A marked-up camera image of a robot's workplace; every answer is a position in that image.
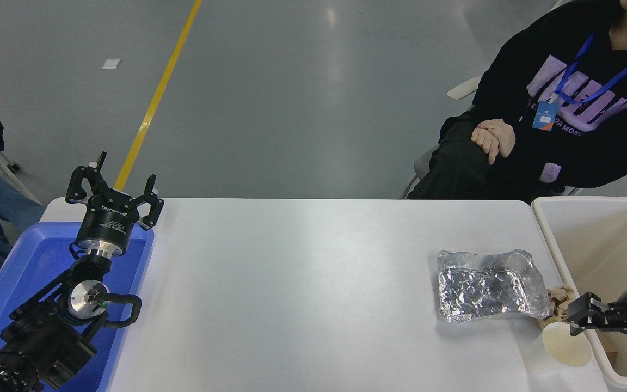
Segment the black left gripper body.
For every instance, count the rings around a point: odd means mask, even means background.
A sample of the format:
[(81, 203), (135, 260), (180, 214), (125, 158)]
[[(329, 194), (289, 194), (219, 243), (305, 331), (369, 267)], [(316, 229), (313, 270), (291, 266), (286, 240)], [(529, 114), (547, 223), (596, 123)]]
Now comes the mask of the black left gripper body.
[(92, 241), (127, 247), (139, 218), (132, 199), (129, 194), (117, 191), (112, 191), (107, 198), (102, 193), (91, 196), (77, 234), (77, 247), (87, 247)]

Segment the person's left hand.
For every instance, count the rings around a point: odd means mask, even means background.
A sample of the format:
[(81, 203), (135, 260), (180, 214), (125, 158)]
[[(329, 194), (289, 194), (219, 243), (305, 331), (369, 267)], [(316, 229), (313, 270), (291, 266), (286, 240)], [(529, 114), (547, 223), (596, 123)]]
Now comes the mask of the person's left hand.
[(498, 155), (507, 158), (515, 146), (516, 136), (513, 131), (500, 131), (490, 128), (487, 130), (490, 137), (486, 137), (483, 148), (488, 155), (488, 164), (492, 166)]

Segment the person's right hand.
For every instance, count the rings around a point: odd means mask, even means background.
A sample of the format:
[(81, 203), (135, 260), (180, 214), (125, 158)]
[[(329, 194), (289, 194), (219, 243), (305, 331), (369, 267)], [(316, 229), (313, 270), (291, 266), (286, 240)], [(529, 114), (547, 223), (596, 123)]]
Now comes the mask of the person's right hand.
[(515, 143), (512, 126), (502, 119), (490, 119), (481, 122), (472, 132), (471, 141), (481, 148), (489, 146), (510, 150)]

